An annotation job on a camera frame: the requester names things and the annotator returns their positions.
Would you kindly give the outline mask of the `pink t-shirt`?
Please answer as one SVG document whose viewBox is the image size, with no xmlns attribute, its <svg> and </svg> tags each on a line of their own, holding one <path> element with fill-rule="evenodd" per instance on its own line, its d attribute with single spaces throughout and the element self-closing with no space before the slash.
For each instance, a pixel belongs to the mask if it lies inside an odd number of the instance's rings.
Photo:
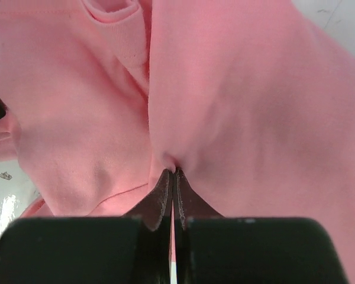
<svg viewBox="0 0 355 284">
<path fill-rule="evenodd" d="M 25 216 L 120 215 L 181 168 L 226 216 L 355 219 L 355 58 L 291 1 L 0 1 Z"/>
</svg>

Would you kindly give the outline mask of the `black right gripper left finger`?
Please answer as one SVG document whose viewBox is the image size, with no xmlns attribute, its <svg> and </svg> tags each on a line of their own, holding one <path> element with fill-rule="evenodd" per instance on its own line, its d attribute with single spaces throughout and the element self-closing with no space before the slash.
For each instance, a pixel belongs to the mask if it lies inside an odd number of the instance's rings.
<svg viewBox="0 0 355 284">
<path fill-rule="evenodd" d="M 130 283 L 170 283 L 173 173 L 162 171 L 153 190 L 126 218 L 140 220 Z"/>
</svg>

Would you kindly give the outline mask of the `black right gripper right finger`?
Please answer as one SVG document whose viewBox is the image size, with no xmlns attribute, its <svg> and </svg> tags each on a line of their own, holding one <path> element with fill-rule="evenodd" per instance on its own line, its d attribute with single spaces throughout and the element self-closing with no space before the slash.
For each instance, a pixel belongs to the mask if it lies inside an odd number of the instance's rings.
<svg viewBox="0 0 355 284">
<path fill-rule="evenodd" d="M 180 168 L 174 174 L 173 213 L 177 283 L 191 283 L 188 219 L 221 218 L 222 215 L 191 188 Z"/>
</svg>

